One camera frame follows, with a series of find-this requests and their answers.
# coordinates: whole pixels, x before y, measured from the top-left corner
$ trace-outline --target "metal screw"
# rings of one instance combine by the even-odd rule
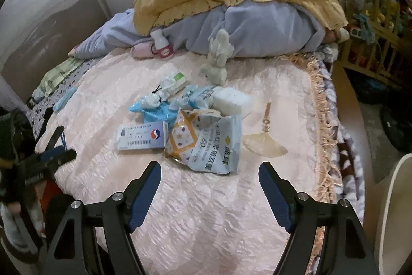
[[[114,193],[112,196],[112,200],[114,201],[120,201],[123,198],[123,194],[122,193]]]
[[[82,205],[81,201],[74,201],[72,202],[71,207],[77,209],[80,205]]]
[[[339,203],[340,203],[340,205],[342,205],[343,207],[350,207],[350,206],[351,206],[351,203],[350,203],[347,199],[345,199],[345,198],[342,198],[342,199],[339,201]]]
[[[298,193],[297,198],[299,198],[301,201],[307,201],[309,199],[309,195],[306,193]]]

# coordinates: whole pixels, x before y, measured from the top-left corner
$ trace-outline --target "white stuffed animal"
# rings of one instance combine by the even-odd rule
[[[220,29],[216,38],[209,39],[209,54],[207,63],[200,67],[200,72],[215,85],[225,84],[227,71],[225,64],[233,54],[234,47],[229,42],[229,34],[225,29]]]

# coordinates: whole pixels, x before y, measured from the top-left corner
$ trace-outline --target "white package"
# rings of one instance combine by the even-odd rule
[[[216,87],[213,92],[213,108],[224,116],[240,114],[244,118],[253,109],[252,97],[234,88]]]

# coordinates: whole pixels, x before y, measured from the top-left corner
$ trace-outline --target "bed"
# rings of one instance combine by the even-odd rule
[[[165,159],[161,150],[115,150],[117,128],[142,121],[128,107],[168,71],[178,69],[191,83],[206,84],[199,75],[204,61],[205,56],[190,52],[168,61],[136,60],[117,48],[88,70],[66,107],[53,114],[36,148],[43,150],[55,127],[64,125],[67,144],[78,157],[55,175],[63,192],[86,204],[100,202],[140,177],[151,160],[158,161],[160,186],[144,224],[132,234],[150,274],[272,274],[288,234],[278,226],[259,185],[257,169],[263,161],[271,161],[281,178],[316,200],[349,199],[362,221],[362,165],[337,118],[333,56],[325,46],[314,53],[227,63],[226,86],[253,96],[242,134],[261,131],[264,107],[271,101],[270,136],[288,150],[282,157],[262,157],[242,146],[239,173],[218,176],[193,172]],[[105,248],[102,229],[96,233]],[[319,230],[311,263],[322,236]]]

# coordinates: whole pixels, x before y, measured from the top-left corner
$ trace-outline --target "plaid cloth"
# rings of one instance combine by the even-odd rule
[[[83,62],[84,60],[70,57],[48,71],[40,82],[40,89],[44,92],[45,97],[48,97],[57,88],[59,83],[75,71]]]

